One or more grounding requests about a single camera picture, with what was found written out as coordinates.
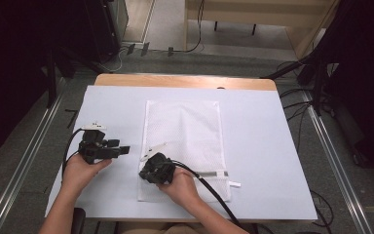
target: white tabletop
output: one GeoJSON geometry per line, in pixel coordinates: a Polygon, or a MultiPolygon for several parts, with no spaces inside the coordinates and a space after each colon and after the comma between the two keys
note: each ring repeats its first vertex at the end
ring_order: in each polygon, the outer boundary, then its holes
{"type": "MultiPolygon", "coordinates": [[[[227,205],[242,222],[311,221],[317,214],[277,91],[88,86],[75,130],[93,122],[107,126],[130,154],[114,159],[86,187],[76,207],[87,217],[108,220],[195,221],[170,199],[137,201],[145,104],[154,99],[216,100],[220,103],[225,161],[232,187],[227,205]]],[[[75,136],[69,154],[78,148],[75,136]]],[[[60,188],[60,173],[47,213],[60,188]]],[[[210,203],[228,217],[218,203],[210,203]]]]}

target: white table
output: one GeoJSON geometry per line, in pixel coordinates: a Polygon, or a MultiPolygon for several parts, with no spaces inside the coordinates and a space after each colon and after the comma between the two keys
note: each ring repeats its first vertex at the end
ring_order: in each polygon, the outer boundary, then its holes
{"type": "MultiPolygon", "coordinates": [[[[227,205],[241,222],[317,219],[312,197],[287,126],[276,86],[269,80],[152,75],[101,75],[88,87],[75,129],[97,121],[107,126],[106,139],[130,145],[129,155],[114,159],[77,201],[87,217],[100,220],[196,221],[168,199],[167,203],[137,201],[145,103],[148,99],[217,100],[220,103],[225,160],[232,187],[227,205]],[[154,86],[244,87],[249,90],[159,88],[154,86]]],[[[76,135],[73,153],[82,135],[76,135]]],[[[60,188],[60,173],[47,213],[60,188]]],[[[218,203],[211,203],[224,216],[218,203]]]]}

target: table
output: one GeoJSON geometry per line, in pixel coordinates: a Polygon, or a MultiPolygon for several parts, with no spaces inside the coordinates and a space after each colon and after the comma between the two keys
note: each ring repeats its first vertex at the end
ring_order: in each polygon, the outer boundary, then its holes
{"type": "MultiPolygon", "coordinates": [[[[206,0],[203,20],[286,26],[296,57],[305,56],[340,0],[206,0]]],[[[185,0],[184,50],[188,20],[197,20],[201,0],[185,0]]]]}
{"type": "MultiPolygon", "coordinates": [[[[105,138],[118,138],[122,145],[131,146],[130,154],[114,159],[78,199],[76,207],[83,208],[88,218],[196,221],[173,202],[136,200],[145,101],[160,98],[219,101],[229,177],[242,184],[232,188],[232,200],[227,205],[241,222],[317,219],[273,81],[146,74],[101,74],[95,86],[87,89],[75,129],[97,120],[108,128],[105,138]]],[[[79,141],[77,135],[69,153],[76,150],[79,141]]],[[[59,188],[60,173],[47,213],[59,188]]],[[[210,205],[228,217],[218,203],[210,205]]]]}

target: hand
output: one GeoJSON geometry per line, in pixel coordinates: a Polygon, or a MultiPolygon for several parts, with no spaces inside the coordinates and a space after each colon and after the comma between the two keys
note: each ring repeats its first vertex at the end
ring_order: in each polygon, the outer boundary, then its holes
{"type": "Polygon", "coordinates": [[[174,203],[186,210],[202,202],[192,175],[184,169],[175,169],[171,184],[157,184],[157,186],[167,193],[174,203]]]}
{"type": "Polygon", "coordinates": [[[105,159],[90,165],[80,154],[73,155],[66,164],[61,190],[74,198],[78,198],[93,177],[110,164],[111,159],[105,159]]]}

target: person's left hand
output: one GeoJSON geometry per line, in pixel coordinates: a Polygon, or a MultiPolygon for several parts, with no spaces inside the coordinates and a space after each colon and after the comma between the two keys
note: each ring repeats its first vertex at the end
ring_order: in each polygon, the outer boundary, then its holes
{"type": "Polygon", "coordinates": [[[93,177],[111,164],[111,159],[104,159],[96,164],[88,164],[80,154],[69,158],[63,173],[61,190],[68,195],[78,198],[81,191],[90,183],[93,177]]]}

